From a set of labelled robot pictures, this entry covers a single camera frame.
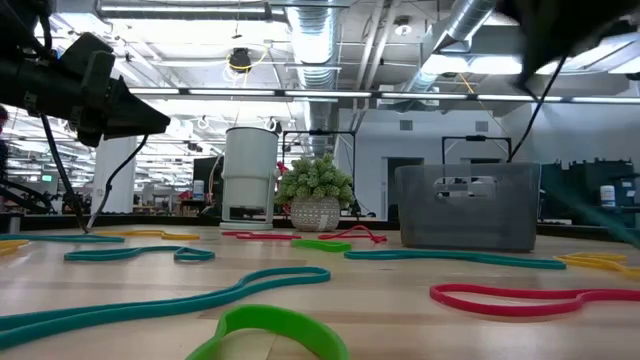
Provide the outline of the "tall white insulated tumbler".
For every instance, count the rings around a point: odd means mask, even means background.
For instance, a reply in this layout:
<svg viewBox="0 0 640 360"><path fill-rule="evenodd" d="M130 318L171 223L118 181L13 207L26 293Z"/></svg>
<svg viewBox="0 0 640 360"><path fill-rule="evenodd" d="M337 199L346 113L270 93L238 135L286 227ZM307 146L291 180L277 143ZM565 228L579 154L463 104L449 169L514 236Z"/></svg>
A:
<svg viewBox="0 0 640 360"><path fill-rule="evenodd" d="M279 176L279 136L257 127L233 127L226 131L223 202L220 228L257 231L273 228L276 179ZM233 219L231 210L260 210L263 220Z"/></svg>

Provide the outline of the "white building pillar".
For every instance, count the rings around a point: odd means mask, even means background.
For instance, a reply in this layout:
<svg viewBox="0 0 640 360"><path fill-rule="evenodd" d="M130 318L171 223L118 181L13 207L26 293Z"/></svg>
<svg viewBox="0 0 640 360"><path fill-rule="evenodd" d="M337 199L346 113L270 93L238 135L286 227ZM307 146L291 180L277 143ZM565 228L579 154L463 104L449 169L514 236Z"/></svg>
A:
<svg viewBox="0 0 640 360"><path fill-rule="evenodd" d="M137 146L136 137L116 138L100 142L96 149L91 213L96 212L104 197L105 185L109 176L134 152ZM103 208L103 213L129 213L132 211L135 165L136 160L132 159L114 177L112 190Z"/></svg>

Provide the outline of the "black ceiling-hung device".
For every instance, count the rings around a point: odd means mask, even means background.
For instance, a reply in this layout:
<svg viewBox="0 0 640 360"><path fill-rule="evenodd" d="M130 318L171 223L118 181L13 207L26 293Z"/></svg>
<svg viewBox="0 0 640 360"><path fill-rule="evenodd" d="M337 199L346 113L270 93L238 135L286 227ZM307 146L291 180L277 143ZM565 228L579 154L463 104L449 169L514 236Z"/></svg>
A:
<svg viewBox="0 0 640 360"><path fill-rule="evenodd" d="M227 60L228 67L237 74L246 74L252 68L250 51L248 48L234 48Z"/></svg>

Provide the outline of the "dark doorway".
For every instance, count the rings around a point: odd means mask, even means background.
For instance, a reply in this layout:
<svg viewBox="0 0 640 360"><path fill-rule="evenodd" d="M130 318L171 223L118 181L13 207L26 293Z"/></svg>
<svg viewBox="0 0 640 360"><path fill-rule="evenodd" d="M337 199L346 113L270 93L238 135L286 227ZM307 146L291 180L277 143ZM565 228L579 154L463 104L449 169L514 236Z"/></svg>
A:
<svg viewBox="0 0 640 360"><path fill-rule="evenodd" d="M390 157L387 159L387 220L398 221L398 187L396 169L402 166L423 165L424 159L417 157Z"/></svg>

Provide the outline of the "yellow rubber band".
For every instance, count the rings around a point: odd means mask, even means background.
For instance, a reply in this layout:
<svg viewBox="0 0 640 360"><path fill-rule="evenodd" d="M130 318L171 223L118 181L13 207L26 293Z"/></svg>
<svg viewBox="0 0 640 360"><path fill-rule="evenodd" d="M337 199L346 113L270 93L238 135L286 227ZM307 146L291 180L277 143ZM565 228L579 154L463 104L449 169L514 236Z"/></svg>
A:
<svg viewBox="0 0 640 360"><path fill-rule="evenodd" d="M28 240L0 240L0 256L16 253L21 247L28 244Z"/></svg>
<svg viewBox="0 0 640 360"><path fill-rule="evenodd" d="M627 265L627 257L614 253L574 253L555 256L555 260L566 265L603 270L611 273L618 273L622 276L640 280L640 267Z"/></svg>
<svg viewBox="0 0 640 360"><path fill-rule="evenodd" d="M96 232L96 235L110 237L155 237L169 241L195 241L200 239L200 236L196 234L173 234L163 230L99 231Z"/></svg>

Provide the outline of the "artificial plant in patterned pot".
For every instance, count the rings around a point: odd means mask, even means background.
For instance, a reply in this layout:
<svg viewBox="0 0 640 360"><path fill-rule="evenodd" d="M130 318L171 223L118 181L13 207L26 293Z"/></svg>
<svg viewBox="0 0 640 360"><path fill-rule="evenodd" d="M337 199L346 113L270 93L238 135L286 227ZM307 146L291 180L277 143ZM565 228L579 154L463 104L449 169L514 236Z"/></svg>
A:
<svg viewBox="0 0 640 360"><path fill-rule="evenodd" d="M335 230L341 211L354 201L352 178L334 164L330 154L301 158L291 165L280 176L275 203L297 230Z"/></svg>

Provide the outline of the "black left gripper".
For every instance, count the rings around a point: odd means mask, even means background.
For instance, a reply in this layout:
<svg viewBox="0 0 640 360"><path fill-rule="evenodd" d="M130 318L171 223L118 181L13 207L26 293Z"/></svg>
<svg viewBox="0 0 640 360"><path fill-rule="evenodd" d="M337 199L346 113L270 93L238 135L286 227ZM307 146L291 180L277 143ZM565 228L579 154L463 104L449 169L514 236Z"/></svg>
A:
<svg viewBox="0 0 640 360"><path fill-rule="evenodd" d="M79 78L81 105L72 116L78 139L97 147L105 139L164 133L170 118L133 95L122 78L111 79L113 48L83 33L60 58Z"/></svg>

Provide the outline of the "long LED light bar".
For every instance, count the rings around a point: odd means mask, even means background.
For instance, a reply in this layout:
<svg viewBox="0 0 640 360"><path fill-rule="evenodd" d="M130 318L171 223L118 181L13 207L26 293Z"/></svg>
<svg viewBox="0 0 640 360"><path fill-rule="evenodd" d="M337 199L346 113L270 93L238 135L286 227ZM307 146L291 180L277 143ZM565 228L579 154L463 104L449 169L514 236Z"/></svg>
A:
<svg viewBox="0 0 640 360"><path fill-rule="evenodd" d="M146 97L208 96L254 98L303 98L303 99L381 99L381 100L444 100L534 103L528 95L499 95L477 93L410 93L385 91L335 91L335 90L287 90L287 89L232 89L232 88L160 88L134 87L130 92Z"/></svg>

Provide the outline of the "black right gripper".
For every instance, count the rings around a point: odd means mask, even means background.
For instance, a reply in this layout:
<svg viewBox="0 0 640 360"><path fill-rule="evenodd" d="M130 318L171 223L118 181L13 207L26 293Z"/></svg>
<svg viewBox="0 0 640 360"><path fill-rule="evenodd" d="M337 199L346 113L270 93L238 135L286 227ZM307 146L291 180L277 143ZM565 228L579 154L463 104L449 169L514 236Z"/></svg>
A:
<svg viewBox="0 0 640 360"><path fill-rule="evenodd" d="M543 66L607 23L640 7L640 0L498 0L497 11L523 35L517 88L524 89Z"/></svg>

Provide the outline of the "silver spiral air duct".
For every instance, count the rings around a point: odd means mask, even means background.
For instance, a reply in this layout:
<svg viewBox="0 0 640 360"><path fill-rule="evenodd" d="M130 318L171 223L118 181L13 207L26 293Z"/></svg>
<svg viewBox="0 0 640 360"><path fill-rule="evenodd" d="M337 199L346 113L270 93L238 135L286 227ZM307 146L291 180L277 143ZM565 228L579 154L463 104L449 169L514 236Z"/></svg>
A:
<svg viewBox="0 0 640 360"><path fill-rule="evenodd" d="M303 90L335 90L338 70L328 65L337 59L336 38L338 10L330 7L334 0L304 0L310 5L287 7L291 27L291 47L295 62L303 65L297 76ZM308 131L332 131L337 126L336 104L327 100L310 100L304 105ZM308 135L309 152L314 157L331 153L334 135Z"/></svg>
<svg viewBox="0 0 640 360"><path fill-rule="evenodd" d="M427 92L437 78L446 73L443 65L447 57L439 60L440 51L460 44L462 52L468 52L473 36L490 17L496 4L497 0L456 0L446 19L428 27L420 47L423 62L403 85L402 92Z"/></svg>

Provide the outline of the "red rubber band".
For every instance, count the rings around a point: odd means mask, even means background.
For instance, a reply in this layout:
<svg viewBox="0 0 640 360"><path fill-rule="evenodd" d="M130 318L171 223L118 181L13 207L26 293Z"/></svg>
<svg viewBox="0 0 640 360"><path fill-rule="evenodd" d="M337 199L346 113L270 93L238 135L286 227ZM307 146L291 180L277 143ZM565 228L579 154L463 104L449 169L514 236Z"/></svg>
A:
<svg viewBox="0 0 640 360"><path fill-rule="evenodd" d="M223 236L232 236L241 240L299 240L298 235L275 234L275 233L254 233L248 231L223 231Z"/></svg>
<svg viewBox="0 0 640 360"><path fill-rule="evenodd" d="M369 228L364 225L356 225L347 230L343 230L337 233L326 233L318 236L321 240L333 240L333 239L369 239L375 244L384 243L387 241L385 235L375 234Z"/></svg>
<svg viewBox="0 0 640 360"><path fill-rule="evenodd" d="M517 299L561 300L561 303L530 306L483 304L453 297L451 293L471 293ZM585 304L596 301L640 302L639 290L604 288L533 290L455 283L432 286L429 289L429 296L442 305L470 313L521 318L573 313L579 311Z"/></svg>

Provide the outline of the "green rubber band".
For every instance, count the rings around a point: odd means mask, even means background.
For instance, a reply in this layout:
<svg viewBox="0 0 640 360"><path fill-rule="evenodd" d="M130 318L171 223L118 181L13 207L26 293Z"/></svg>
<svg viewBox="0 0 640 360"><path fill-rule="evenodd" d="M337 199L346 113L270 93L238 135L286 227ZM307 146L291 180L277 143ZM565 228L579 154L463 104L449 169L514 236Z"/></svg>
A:
<svg viewBox="0 0 640 360"><path fill-rule="evenodd" d="M352 249L352 245L350 243L307 239L292 240L291 245L297 248L305 248L332 253L347 252Z"/></svg>
<svg viewBox="0 0 640 360"><path fill-rule="evenodd" d="M328 325L303 313L271 305L240 305L225 311L218 319L214 335L185 360L211 360L227 335L247 329L292 339L319 360L350 360L346 344Z"/></svg>

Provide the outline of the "teal rubber band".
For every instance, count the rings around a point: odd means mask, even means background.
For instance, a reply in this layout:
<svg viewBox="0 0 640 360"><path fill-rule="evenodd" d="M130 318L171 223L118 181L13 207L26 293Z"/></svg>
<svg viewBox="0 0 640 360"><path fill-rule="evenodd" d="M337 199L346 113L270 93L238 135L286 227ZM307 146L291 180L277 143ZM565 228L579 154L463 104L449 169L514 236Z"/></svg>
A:
<svg viewBox="0 0 640 360"><path fill-rule="evenodd" d="M530 259L478 252L435 250L347 251L350 260L446 259L530 269L565 270L566 264L553 259Z"/></svg>
<svg viewBox="0 0 640 360"><path fill-rule="evenodd" d="M175 262L204 262L215 258L215 253L209 250L186 246L162 245L74 251L66 253L64 260L71 262L108 262L133 259L147 253L171 253Z"/></svg>
<svg viewBox="0 0 640 360"><path fill-rule="evenodd" d="M249 273L229 287L200 295L0 316L0 350L93 326L204 311L262 291L330 279L330 271L321 267L267 268Z"/></svg>
<svg viewBox="0 0 640 360"><path fill-rule="evenodd" d="M93 234L84 235L25 235L25 234L3 234L0 235L0 241L9 240L28 240L28 241L49 241L61 243L124 243L122 237L99 236Z"/></svg>

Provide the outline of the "black aluminium table frame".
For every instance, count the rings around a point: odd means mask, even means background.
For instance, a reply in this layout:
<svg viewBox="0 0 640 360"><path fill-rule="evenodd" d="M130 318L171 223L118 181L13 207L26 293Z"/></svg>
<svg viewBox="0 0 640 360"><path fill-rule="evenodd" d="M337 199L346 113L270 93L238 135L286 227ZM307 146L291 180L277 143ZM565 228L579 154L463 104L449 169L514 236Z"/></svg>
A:
<svg viewBox="0 0 640 360"><path fill-rule="evenodd" d="M122 225L161 225L161 226L218 226L219 219L204 217L168 217L149 215L105 215L100 216L95 227ZM378 221L371 218L347 218L341 220L338 228L347 229L355 225L365 225L370 230L395 231L400 229L398 222ZM0 233L35 230L53 230L77 228L76 219L71 215L0 215ZM591 239L630 244L632 240L640 243L640 229L622 228L609 230L598 226L578 226L560 224L537 224L537 234L554 237Z"/></svg>

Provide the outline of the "grey translucent plastic bin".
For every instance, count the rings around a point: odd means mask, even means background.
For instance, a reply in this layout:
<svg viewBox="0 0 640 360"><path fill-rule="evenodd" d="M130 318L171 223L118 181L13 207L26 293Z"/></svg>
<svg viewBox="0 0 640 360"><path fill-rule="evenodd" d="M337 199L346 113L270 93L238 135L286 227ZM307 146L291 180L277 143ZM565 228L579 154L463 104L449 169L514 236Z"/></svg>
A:
<svg viewBox="0 0 640 360"><path fill-rule="evenodd" d="M530 252L541 166L402 166L395 171L401 242L412 248Z"/></svg>

